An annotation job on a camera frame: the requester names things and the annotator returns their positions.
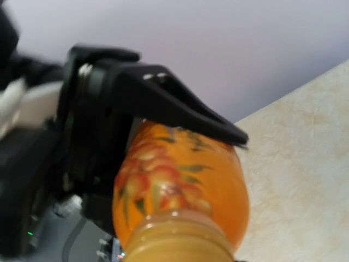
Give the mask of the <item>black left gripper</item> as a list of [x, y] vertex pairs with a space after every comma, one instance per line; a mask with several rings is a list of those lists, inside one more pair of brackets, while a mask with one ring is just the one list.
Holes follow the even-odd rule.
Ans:
[[75, 45], [67, 55], [55, 126], [64, 132], [75, 194], [90, 193], [101, 177], [114, 176], [125, 156], [131, 116], [234, 146], [248, 143], [246, 132], [207, 107], [167, 68], [118, 64], [108, 72], [113, 62], [139, 60], [139, 53], [116, 47]]

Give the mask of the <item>orange juice bottle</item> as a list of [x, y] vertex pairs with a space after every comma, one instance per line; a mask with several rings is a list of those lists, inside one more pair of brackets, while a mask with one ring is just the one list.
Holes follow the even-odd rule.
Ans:
[[233, 146], [145, 121], [114, 183], [125, 261], [234, 261], [249, 197]]

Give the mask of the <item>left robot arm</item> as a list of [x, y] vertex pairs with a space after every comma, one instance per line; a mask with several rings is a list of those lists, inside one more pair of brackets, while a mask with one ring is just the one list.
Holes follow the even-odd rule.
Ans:
[[64, 65], [16, 51], [1, 9], [1, 255], [27, 254], [47, 209], [73, 195], [109, 235], [112, 181], [142, 119], [233, 146], [248, 135], [202, 103], [167, 68], [137, 52], [76, 45]]

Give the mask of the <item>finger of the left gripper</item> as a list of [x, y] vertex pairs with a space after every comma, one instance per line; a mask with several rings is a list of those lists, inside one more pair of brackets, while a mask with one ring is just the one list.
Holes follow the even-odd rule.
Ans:
[[112, 197], [100, 194], [84, 194], [82, 215], [102, 231], [115, 236], [112, 221]]

